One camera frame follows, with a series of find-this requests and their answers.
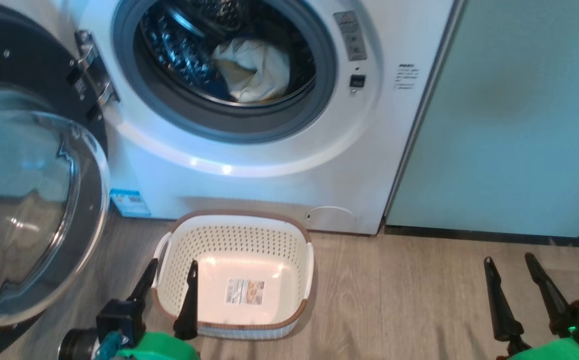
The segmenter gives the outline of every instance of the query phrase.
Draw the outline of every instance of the cabinet door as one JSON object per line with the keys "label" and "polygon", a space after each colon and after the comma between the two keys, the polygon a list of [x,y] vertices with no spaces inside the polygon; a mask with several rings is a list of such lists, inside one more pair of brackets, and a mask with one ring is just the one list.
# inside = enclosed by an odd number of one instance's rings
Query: cabinet door
{"label": "cabinet door", "polygon": [[579,236],[579,2],[473,0],[387,223]]}

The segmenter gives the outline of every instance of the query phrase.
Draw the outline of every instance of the washing machine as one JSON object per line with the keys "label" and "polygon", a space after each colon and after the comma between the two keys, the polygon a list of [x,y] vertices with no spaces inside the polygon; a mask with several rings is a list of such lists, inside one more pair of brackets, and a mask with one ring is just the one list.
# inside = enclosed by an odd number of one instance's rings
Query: washing machine
{"label": "washing machine", "polygon": [[[196,210],[246,209],[286,215],[312,230],[361,234],[379,230],[455,5],[0,3],[45,27],[80,59],[65,66],[93,73],[111,200],[123,216],[178,219]],[[234,41],[263,41],[283,54],[281,91],[237,100],[215,57],[217,46]],[[234,64],[249,75],[259,71],[230,59]],[[67,81],[77,95],[86,91]],[[102,121],[100,114],[89,117]]]}

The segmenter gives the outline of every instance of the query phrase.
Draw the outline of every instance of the white cloth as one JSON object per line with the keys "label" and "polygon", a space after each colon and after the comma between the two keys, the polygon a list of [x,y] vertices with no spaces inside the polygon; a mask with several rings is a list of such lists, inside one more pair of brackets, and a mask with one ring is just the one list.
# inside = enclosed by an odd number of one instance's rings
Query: white cloth
{"label": "white cloth", "polygon": [[285,94],[290,57],[261,39],[235,38],[214,49],[212,59],[229,94],[239,103],[256,103]]}

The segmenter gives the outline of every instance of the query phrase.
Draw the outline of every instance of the robotic arm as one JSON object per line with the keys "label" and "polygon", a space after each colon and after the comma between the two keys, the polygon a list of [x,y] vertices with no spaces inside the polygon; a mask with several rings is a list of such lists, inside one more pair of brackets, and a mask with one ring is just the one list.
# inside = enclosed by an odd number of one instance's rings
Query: robotic arm
{"label": "robotic arm", "polygon": [[509,356],[501,356],[497,360],[579,360],[579,300],[568,303],[532,253],[525,254],[525,262],[543,296],[549,329],[560,339],[539,348],[532,348],[521,339],[525,332],[523,326],[516,321],[507,303],[494,260],[486,257],[484,270],[493,337],[500,342],[509,342]]}
{"label": "robotic arm", "polygon": [[174,336],[147,332],[143,322],[145,298],[150,290],[159,260],[147,265],[127,300],[110,300],[96,316],[96,328],[73,328],[63,338],[58,360],[200,360],[193,346],[185,342],[198,335],[198,271],[192,261],[187,273],[187,293]]}

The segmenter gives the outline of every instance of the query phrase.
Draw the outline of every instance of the wooden floor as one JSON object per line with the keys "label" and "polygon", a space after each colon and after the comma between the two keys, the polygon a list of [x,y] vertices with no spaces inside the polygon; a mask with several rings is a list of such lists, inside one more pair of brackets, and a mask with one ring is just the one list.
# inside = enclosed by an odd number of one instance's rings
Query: wooden floor
{"label": "wooden floor", "polygon": [[[75,286],[0,355],[55,360],[70,328],[91,328],[110,298],[125,298],[166,232],[168,221],[112,214]],[[198,338],[203,360],[492,360],[505,344],[492,336],[483,260],[491,256],[528,344],[554,339],[524,254],[534,253],[564,296],[579,299],[579,248],[431,239],[312,234],[316,270],[311,303],[278,341]],[[148,303],[150,331],[172,323]]]}

